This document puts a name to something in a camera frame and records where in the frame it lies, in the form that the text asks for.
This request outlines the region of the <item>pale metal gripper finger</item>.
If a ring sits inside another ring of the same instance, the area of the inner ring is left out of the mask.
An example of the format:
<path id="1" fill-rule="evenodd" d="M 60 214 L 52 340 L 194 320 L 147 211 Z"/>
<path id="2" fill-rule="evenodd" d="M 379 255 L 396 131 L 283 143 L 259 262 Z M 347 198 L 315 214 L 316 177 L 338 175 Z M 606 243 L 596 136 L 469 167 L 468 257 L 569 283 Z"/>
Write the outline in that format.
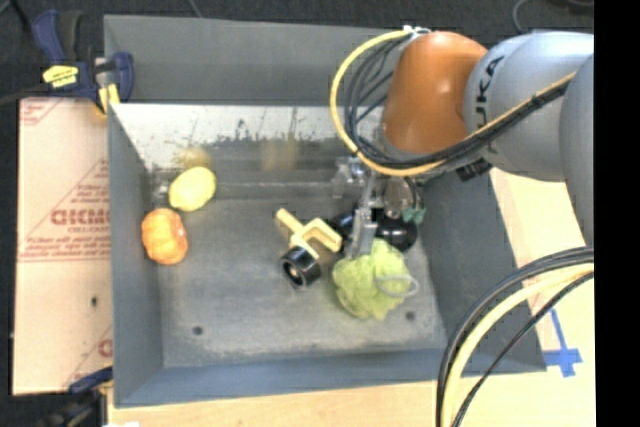
<path id="1" fill-rule="evenodd" d="M 377 222 L 370 209 L 356 209 L 353 216 L 349 243 L 349 257 L 356 258 L 371 253 L 376 238 Z"/>
<path id="2" fill-rule="evenodd" d="M 336 159 L 336 172 L 332 178 L 334 187 L 363 187 L 369 171 L 356 156 L 341 156 Z"/>

